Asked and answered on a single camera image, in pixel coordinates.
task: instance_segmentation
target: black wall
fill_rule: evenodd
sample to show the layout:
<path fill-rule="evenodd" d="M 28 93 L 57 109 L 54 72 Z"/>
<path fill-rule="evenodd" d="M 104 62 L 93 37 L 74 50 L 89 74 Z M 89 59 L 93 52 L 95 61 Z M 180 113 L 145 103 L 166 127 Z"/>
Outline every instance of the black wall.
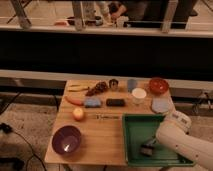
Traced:
<path fill-rule="evenodd" d="M 213 39 L 0 31 L 0 69 L 213 81 Z"/>

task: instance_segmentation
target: wooden table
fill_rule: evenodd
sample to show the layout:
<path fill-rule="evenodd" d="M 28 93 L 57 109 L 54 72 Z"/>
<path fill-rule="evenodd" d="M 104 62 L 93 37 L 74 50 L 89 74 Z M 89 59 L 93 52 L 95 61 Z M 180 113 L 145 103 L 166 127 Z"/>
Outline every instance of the wooden table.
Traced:
<path fill-rule="evenodd" d="M 61 164 L 94 164 L 94 165 L 126 165 L 125 149 L 122 129 L 122 114 L 153 114 L 150 106 L 152 95 L 148 88 L 148 80 L 138 82 L 138 87 L 147 91 L 145 101 L 136 106 L 132 102 L 132 96 L 127 92 L 126 81 L 119 82 L 119 91 L 112 92 L 108 90 L 105 93 L 97 95 L 102 101 L 101 108 L 84 108 L 86 119 L 77 122 L 72 118 L 72 111 L 76 107 L 65 100 L 65 96 L 76 99 L 84 99 L 86 91 L 68 92 L 70 85 L 89 85 L 93 87 L 98 80 L 70 80 L 67 81 L 62 102 L 57 114 L 50 142 L 47 148 L 45 161 L 47 163 Z M 169 98 L 170 93 L 166 92 L 163 97 Z M 105 101 L 107 98 L 124 98 L 125 107 L 107 107 Z M 97 116 L 116 116 L 114 119 L 97 119 Z M 70 157 L 62 157 L 56 154 L 52 149 L 52 137 L 54 133 L 65 125 L 74 125 L 82 133 L 82 142 L 80 148 Z"/>

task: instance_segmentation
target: white container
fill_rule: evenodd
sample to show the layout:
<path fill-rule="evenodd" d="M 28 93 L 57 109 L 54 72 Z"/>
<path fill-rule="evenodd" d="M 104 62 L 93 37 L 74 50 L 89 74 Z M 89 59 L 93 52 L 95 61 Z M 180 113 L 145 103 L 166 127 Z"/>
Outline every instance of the white container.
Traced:
<path fill-rule="evenodd" d="M 146 97 L 146 91 L 142 88 L 135 88 L 132 90 L 132 96 L 133 96 L 133 103 L 139 105 L 144 101 Z"/>

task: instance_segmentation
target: gray floor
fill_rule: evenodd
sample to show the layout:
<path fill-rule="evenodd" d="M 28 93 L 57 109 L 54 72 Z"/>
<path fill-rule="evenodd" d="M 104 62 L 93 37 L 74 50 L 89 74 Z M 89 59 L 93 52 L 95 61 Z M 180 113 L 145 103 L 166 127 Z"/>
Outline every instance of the gray floor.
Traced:
<path fill-rule="evenodd" d="M 2 94 L 1 97 L 10 99 L 15 94 Z M 192 127 L 190 134 L 213 142 L 213 112 L 207 109 L 199 110 L 199 115 L 194 115 L 191 110 L 191 104 L 183 105 L 177 103 L 176 108 L 187 114 L 192 119 Z M 56 106 L 52 95 L 34 95 L 21 94 L 11 104 L 8 109 L 0 115 L 0 123 L 5 122 L 13 127 L 13 129 L 22 134 L 33 146 L 36 153 L 44 159 L 46 148 L 49 142 L 50 133 L 56 117 Z M 0 133 L 0 156 L 14 157 L 17 156 L 26 160 L 31 156 L 28 145 L 17 135 L 5 135 Z M 45 164 L 48 171 L 62 171 L 63 167 L 59 164 Z M 74 171 L 101 171 L 103 166 L 70 166 Z M 108 166 L 107 171 L 157 171 L 160 168 L 128 168 Z M 0 165 L 1 171 L 10 171 L 9 165 Z M 28 170 L 42 171 L 41 164 L 33 159 L 29 163 Z M 171 168 L 171 171 L 205 171 L 206 169 L 195 165 L 190 168 Z"/>
<path fill-rule="evenodd" d="M 205 0 L 211 7 L 213 1 Z M 213 12 L 210 11 L 200 0 L 195 7 L 198 16 L 190 17 L 187 30 L 213 30 Z M 54 22 L 73 16 L 72 4 L 69 1 L 32 1 L 25 9 L 27 16 L 34 26 L 53 26 Z M 9 0 L 0 1 L 0 24 L 5 24 L 14 15 L 14 10 Z M 9 25 L 17 25 L 14 18 Z"/>

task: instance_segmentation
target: green plastic bin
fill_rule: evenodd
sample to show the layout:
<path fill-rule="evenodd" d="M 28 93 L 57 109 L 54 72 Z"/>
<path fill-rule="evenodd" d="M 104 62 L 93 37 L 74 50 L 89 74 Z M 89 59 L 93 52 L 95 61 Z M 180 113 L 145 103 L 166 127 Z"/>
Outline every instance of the green plastic bin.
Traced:
<path fill-rule="evenodd" d="M 140 153 L 143 142 L 155 135 L 164 116 L 153 114 L 124 114 L 122 117 L 126 162 L 134 167 L 190 167 L 194 162 L 165 146 L 155 144 L 151 157 Z"/>

